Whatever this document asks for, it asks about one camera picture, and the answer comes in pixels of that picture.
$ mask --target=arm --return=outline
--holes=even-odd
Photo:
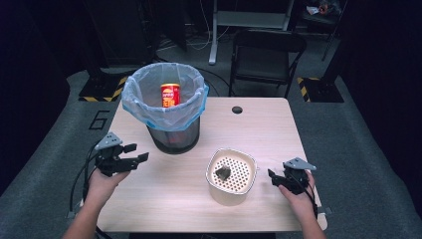
[[[111,197],[114,189],[128,175],[129,172],[121,172],[112,177],[107,177],[96,169],[90,179],[90,189],[84,206],[63,238],[92,239],[96,231],[97,220],[101,210]]]
[[[312,195],[311,190],[315,187],[315,180],[309,172],[307,172],[307,175],[310,179],[310,186],[307,188],[307,191],[310,195]],[[314,215],[313,205],[308,196],[304,192],[299,195],[294,195],[283,185],[280,185],[279,189],[282,194],[289,200],[293,211],[301,223],[304,238],[326,238],[323,231],[320,229],[319,224],[317,223],[317,219]]]

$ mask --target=cable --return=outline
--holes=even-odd
[[[236,0],[236,5],[235,5],[235,12],[237,11],[237,4],[238,4],[239,0]],[[217,41],[223,37],[223,35],[227,32],[227,30],[229,30],[230,26],[226,28],[226,30],[220,35],[220,37],[217,38]]]
[[[301,185],[301,183],[289,172],[284,171],[284,173],[288,174],[297,184],[298,186],[307,194],[308,198],[311,201],[311,204],[313,205],[313,209],[314,209],[314,215],[317,218],[317,204],[316,204],[316,196],[314,194],[314,190],[311,188],[310,183],[308,182],[308,187],[311,189],[311,192],[313,193],[313,196],[311,196],[308,191]]]
[[[220,77],[220,76],[218,76],[217,74],[215,74],[215,73],[213,73],[213,72],[210,72],[210,71],[208,71],[208,70],[205,70],[205,69],[202,69],[202,68],[197,68],[197,67],[195,67],[197,70],[199,70],[199,71],[203,71],[203,72],[206,72],[206,73],[209,73],[209,74],[211,74],[211,75],[214,75],[215,77],[217,77],[218,79],[220,79],[221,81],[223,81],[225,84],[226,84],[226,86],[228,87],[228,88],[230,88],[230,86],[229,86],[229,84],[222,78],[222,77]],[[235,94],[235,92],[233,91],[233,89],[232,89],[232,94],[233,94],[233,96],[234,97],[236,97],[236,94]]]
[[[208,82],[207,80],[204,80],[205,83],[207,83],[208,85],[210,85],[212,87],[212,89],[214,89],[215,94],[217,95],[217,97],[220,97],[220,94],[218,94],[217,89],[214,87],[214,85],[212,85],[210,82]]]
[[[202,0],[199,0],[199,3],[201,4],[201,11],[202,11],[202,15],[204,16],[204,20],[205,20],[205,23],[206,23],[206,25],[207,25],[208,40],[207,40],[207,42],[205,43],[205,45],[204,45],[203,47],[201,47],[201,48],[194,48],[194,47],[192,47],[192,48],[193,48],[193,49],[195,49],[195,50],[202,50],[202,49],[204,49],[206,46],[208,46],[208,44],[210,43],[210,39],[211,39],[210,27],[209,27],[209,25],[208,25],[208,20],[207,20],[207,17],[205,16],[204,7],[202,6]]]
[[[91,173],[88,173],[88,167],[90,162],[96,158],[99,154],[96,153],[94,156],[91,156],[91,154],[93,153],[93,150],[95,148],[95,146],[100,142],[100,140],[98,140],[91,148],[90,151],[88,152],[87,155],[87,159],[85,161],[84,166],[80,169],[80,171],[78,172],[78,175],[76,176],[74,183],[72,185],[72,189],[71,189],[71,196],[70,196],[70,202],[69,202],[69,212],[68,212],[68,218],[69,215],[74,214],[74,202],[73,202],[73,197],[74,197],[74,192],[75,192],[75,187],[77,184],[77,181],[79,179],[79,177],[82,174],[82,171],[85,170],[85,175],[84,175],[84,189],[83,189],[83,200],[85,201],[85,199],[87,198],[87,194],[88,194],[88,190],[89,190],[89,186],[90,186],[90,178],[91,175],[93,174],[94,170],[96,170],[96,167],[94,167],[94,169],[91,171]],[[103,236],[106,239],[112,239],[111,237],[109,237],[107,234],[105,234],[103,231],[101,231],[101,229],[97,226],[96,227],[96,232],[98,234],[100,234],[101,236]]]

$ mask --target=red can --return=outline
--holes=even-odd
[[[161,85],[162,106],[164,108],[174,107],[180,103],[179,84]]]

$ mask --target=hazard tape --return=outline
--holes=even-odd
[[[298,78],[298,83],[301,89],[302,97],[304,98],[305,102],[310,102],[311,98],[310,98],[307,88],[305,87],[305,80],[319,81],[319,78]]]
[[[121,92],[123,91],[124,83],[126,82],[127,77],[120,79],[118,82],[117,88],[114,91],[114,94],[111,97],[106,98],[95,98],[95,97],[80,97],[79,101],[81,102],[115,102],[118,99]]]

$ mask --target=trash can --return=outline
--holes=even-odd
[[[180,85],[180,103],[164,108],[161,85]],[[178,154],[192,149],[200,134],[200,116],[205,111],[209,88],[193,67],[177,63],[156,63],[128,77],[121,93],[123,108],[146,124],[154,144],[161,151]]]

